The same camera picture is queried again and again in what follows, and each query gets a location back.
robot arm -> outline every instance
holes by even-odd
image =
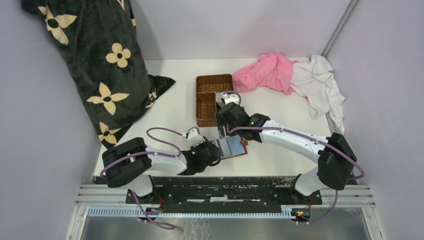
[[[354,165],[335,152],[334,148],[355,162],[357,159],[342,135],[314,135],[286,127],[259,113],[249,116],[234,101],[223,106],[218,115],[227,123],[230,134],[235,132],[246,140],[286,148],[316,163],[316,168],[298,175],[292,183],[294,190],[302,196],[310,196],[323,188],[345,188]]]
[[[102,154],[105,168],[100,175],[105,173],[109,188],[125,187],[143,197],[155,189],[153,179],[143,174],[145,171],[194,175],[221,157],[220,149],[201,136],[197,127],[189,129],[185,138],[191,147],[180,156],[147,146],[141,137],[124,142]]]

towel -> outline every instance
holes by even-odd
[[[294,90],[290,87],[293,63],[279,52],[261,55],[259,59],[232,75],[234,90],[245,93],[258,87],[268,87],[285,94]]]
[[[290,87],[300,96],[307,97],[311,118],[317,119],[329,112],[340,133],[344,134],[342,103],[345,97],[339,91],[332,70],[325,57],[312,55],[310,62],[293,65]]]

flower center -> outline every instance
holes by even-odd
[[[52,29],[57,29],[59,27],[59,23],[58,21],[56,21],[56,19],[52,18],[47,20],[47,24],[52,28]]]

gray wall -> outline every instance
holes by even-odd
[[[349,0],[131,0],[143,56],[257,58],[324,50]]]
[[[100,143],[46,25],[0,8],[0,238],[61,240]]]
[[[330,53],[388,239],[422,239],[424,1],[363,0]]]

gray floor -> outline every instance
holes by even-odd
[[[327,209],[312,210],[312,219]],[[370,240],[361,209],[336,209],[327,219],[296,226],[288,219],[162,218],[163,230],[132,217],[88,217],[84,240]]]

